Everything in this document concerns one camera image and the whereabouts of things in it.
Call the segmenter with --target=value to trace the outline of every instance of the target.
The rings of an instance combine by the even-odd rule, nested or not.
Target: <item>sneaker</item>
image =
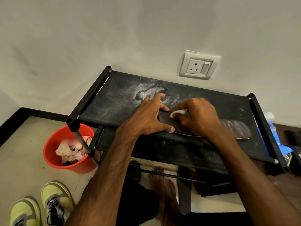
[[[73,211],[73,200],[67,187],[59,182],[49,182],[43,187],[41,198],[48,210],[47,224],[63,226]]]
[[[38,204],[31,198],[16,202],[11,210],[10,226],[40,226],[41,212]]]

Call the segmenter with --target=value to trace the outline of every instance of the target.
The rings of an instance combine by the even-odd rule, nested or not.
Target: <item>fingernail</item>
[[[173,133],[175,131],[175,128],[172,126],[169,133]]]

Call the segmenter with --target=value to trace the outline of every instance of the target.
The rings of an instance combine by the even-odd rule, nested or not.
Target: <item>white wall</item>
[[[239,95],[301,126],[301,0],[2,0],[0,87],[69,114],[106,65]],[[185,50],[222,56],[209,81],[179,77]]]
[[[0,126],[13,115],[20,107],[0,89]]]

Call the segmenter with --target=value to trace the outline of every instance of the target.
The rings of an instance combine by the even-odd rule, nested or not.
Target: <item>crumpled paper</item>
[[[83,136],[83,139],[89,146],[92,138],[90,136]],[[87,151],[78,140],[64,140],[55,151],[58,156],[62,156],[62,163],[73,164],[82,160]]]

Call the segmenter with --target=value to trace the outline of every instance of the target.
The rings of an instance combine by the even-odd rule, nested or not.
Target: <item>black pants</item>
[[[138,226],[155,218],[159,211],[157,195],[130,178],[123,184],[116,226]],[[180,225],[253,225],[246,212],[188,213],[180,218]]]

